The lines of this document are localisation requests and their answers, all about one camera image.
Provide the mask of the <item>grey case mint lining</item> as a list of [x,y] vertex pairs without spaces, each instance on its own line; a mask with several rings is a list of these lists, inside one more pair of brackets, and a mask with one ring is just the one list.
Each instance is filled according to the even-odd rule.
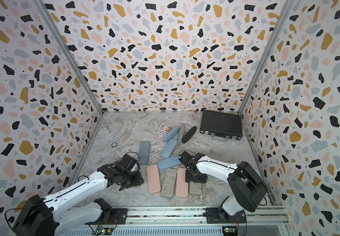
[[138,155],[140,156],[139,164],[148,165],[149,155],[150,155],[150,142],[149,141],[141,141]]

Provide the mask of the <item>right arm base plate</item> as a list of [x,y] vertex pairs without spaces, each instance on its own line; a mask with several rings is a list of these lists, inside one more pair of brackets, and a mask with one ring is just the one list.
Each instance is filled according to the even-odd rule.
[[229,215],[221,206],[207,207],[204,216],[208,224],[241,224],[247,222],[243,210],[235,215]]

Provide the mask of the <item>pink glasses case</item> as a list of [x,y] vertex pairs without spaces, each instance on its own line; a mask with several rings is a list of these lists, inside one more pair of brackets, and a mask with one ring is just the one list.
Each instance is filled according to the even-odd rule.
[[157,194],[161,192],[161,183],[160,183],[160,175],[158,165],[148,165],[146,168],[147,171],[147,182],[148,182],[148,191],[150,194]]
[[175,195],[178,198],[186,198],[189,194],[189,184],[186,182],[186,169],[179,168],[176,176]]

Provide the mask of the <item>mint glasses case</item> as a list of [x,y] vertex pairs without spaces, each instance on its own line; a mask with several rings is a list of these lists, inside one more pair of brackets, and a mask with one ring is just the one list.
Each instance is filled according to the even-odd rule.
[[165,178],[162,186],[161,196],[171,199],[174,195],[174,189],[176,184],[177,170],[168,168],[165,172]]

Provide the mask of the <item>grey case with glasses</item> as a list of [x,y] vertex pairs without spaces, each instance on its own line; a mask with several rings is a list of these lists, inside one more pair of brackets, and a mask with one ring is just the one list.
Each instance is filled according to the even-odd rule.
[[182,142],[182,139],[183,139],[183,136],[184,136],[184,132],[185,132],[185,124],[181,124],[179,132],[178,132],[178,143],[179,144]]

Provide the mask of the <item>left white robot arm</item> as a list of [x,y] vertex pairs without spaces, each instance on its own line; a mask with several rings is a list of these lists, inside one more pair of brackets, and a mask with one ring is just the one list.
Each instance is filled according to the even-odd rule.
[[123,224],[126,209],[114,210],[99,198],[88,205],[75,205],[112,185],[120,190],[143,184],[138,161],[125,154],[119,161],[105,164],[83,180],[46,197],[30,197],[10,226],[17,236],[57,236],[80,225]]

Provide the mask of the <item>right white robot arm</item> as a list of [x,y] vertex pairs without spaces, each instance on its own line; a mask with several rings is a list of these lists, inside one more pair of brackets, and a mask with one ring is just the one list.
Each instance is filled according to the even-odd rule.
[[244,211],[255,212],[265,199],[268,187],[257,172],[242,161],[229,164],[197,153],[180,153],[179,161],[186,167],[186,182],[206,183],[208,176],[229,184],[233,195],[227,197],[215,212],[208,211],[213,217],[228,222]]

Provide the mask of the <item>case with purple glasses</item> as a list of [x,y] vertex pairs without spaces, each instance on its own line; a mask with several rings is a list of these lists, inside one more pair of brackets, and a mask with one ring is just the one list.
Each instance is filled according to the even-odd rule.
[[171,157],[171,155],[172,155],[173,151],[175,150],[177,144],[178,144],[178,140],[177,139],[174,139],[174,138],[170,139],[167,142],[165,148],[162,151],[162,158],[169,158],[169,157]]

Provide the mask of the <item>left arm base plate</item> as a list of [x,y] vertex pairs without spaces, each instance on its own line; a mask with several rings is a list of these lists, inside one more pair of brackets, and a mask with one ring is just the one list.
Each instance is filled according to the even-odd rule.
[[124,225],[128,214],[127,208],[112,208],[103,210],[101,216],[93,222],[88,222],[88,225]]

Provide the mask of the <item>blue case brown lining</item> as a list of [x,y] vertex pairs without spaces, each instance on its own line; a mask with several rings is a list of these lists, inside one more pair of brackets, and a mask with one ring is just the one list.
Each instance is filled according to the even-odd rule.
[[164,138],[164,143],[167,143],[170,141],[170,139],[174,138],[175,136],[177,136],[177,134],[179,133],[180,127],[176,126],[174,127]]

